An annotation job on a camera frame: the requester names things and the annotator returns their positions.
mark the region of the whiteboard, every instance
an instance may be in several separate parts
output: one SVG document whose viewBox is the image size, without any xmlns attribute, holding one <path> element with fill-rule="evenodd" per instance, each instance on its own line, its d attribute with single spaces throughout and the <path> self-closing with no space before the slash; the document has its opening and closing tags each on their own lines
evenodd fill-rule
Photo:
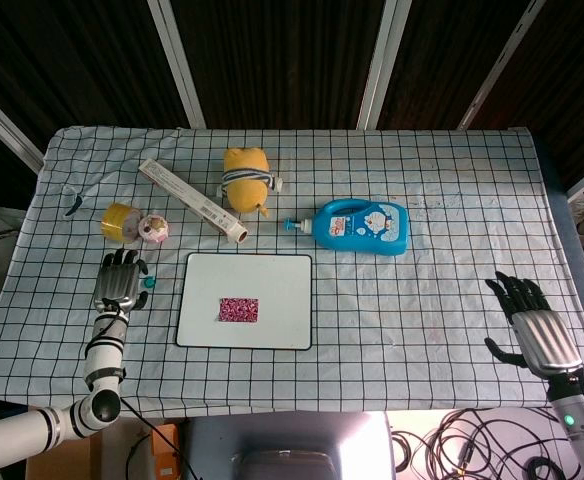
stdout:
<svg viewBox="0 0 584 480">
<path fill-rule="evenodd" d="M 176 343 L 307 350 L 312 259 L 307 255 L 191 253 Z M 256 298 L 257 321 L 221 322 L 222 298 Z"/>
</svg>

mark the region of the yellow tape roll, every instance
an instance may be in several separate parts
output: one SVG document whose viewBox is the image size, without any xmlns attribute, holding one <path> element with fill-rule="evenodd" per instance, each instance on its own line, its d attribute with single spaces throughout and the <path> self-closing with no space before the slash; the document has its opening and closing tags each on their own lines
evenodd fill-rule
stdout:
<svg viewBox="0 0 584 480">
<path fill-rule="evenodd" d="M 113 203 L 103 214 L 101 232 L 105 238 L 130 243 L 139 236 L 141 212 L 121 203 Z"/>
</svg>

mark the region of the robotic arm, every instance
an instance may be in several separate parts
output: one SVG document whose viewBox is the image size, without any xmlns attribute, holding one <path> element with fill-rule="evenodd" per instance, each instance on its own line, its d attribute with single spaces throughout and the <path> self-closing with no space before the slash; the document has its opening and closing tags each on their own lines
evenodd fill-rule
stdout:
<svg viewBox="0 0 584 480">
<path fill-rule="evenodd" d="M 123 249 L 108 254 L 97 277 L 92 339 L 85 347 L 83 378 L 90 394 L 64 409 L 33 410 L 0 420 L 0 467 L 56 447 L 65 440 L 92 435 L 119 416 L 119 383 L 123 346 L 131 310 L 143 308 L 147 292 L 138 294 L 139 272 L 147 274 L 143 260 Z"/>
<path fill-rule="evenodd" d="M 496 272 L 498 282 L 486 280 L 494 291 L 521 347 L 506 353 L 491 338 L 490 353 L 503 363 L 529 368 L 548 381 L 547 398 L 584 469 L 584 368 L 572 337 L 543 292 L 530 280 Z"/>
</svg>

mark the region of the tangled wires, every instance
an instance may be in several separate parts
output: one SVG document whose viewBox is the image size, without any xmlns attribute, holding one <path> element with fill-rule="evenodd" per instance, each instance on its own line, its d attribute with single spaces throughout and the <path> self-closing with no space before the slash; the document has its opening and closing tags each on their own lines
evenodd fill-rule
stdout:
<svg viewBox="0 0 584 480">
<path fill-rule="evenodd" d="M 396 467 L 397 473 L 410 467 L 419 478 L 425 480 L 426 477 L 413 465 L 414 458 L 423 450 L 427 478 L 431 480 L 500 479 L 503 478 L 504 472 L 508 472 L 511 478 L 524 478 L 526 480 L 567 478 L 561 469 L 550 460 L 546 445 L 555 441 L 567 441 L 567 439 L 554 437 L 542 439 L 527 426 L 513 420 L 482 418 L 481 412 L 488 410 L 491 409 L 465 408 L 450 412 L 441 420 L 439 426 L 428 433 L 425 438 L 408 431 L 392 431 L 392 441 L 401 448 L 403 453 L 403 460 Z M 557 421 L 553 415 L 543 409 L 528 409 L 528 411 L 547 420 Z M 497 424 L 515 428 L 517 437 L 527 440 L 527 443 L 508 450 L 490 429 L 491 426 Z M 410 438 L 418 441 L 414 450 L 410 446 Z M 515 458 L 516 453 L 535 447 L 539 449 L 539 453 L 528 462 L 521 463 Z M 472 462 L 473 459 L 477 458 L 480 458 L 480 461 Z M 548 469 L 543 477 L 539 477 L 537 474 L 537 468 L 541 467 Z M 575 479 L 580 471 L 581 467 L 579 466 L 576 472 L 569 477 L 569 480 Z"/>
</svg>

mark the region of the white tablecloth with black grid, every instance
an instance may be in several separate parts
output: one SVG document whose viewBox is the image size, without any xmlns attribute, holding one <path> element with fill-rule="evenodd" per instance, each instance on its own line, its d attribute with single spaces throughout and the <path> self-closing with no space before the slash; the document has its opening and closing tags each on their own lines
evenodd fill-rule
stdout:
<svg viewBox="0 0 584 480">
<path fill-rule="evenodd" d="M 138 172 L 156 158 L 213 196 L 225 149 L 242 146 L 262 147 L 285 184 L 269 218 L 241 215 L 250 235 L 240 246 Z M 281 227 L 346 197 L 406 206 L 408 252 L 335 253 Z M 543 383 L 495 363 L 483 343 L 516 345 L 483 282 L 495 270 L 538 281 L 584 359 L 584 316 L 527 132 L 72 127 L 50 141 L 0 297 L 0 399 L 65 406 L 87 393 L 92 291 L 120 246 L 100 219 L 115 201 L 170 224 L 162 244 L 130 245 L 157 278 L 130 316 L 121 384 L 145 414 L 542 405 Z M 312 347 L 177 346 L 185 259 L 197 251 L 310 255 Z"/>
</svg>

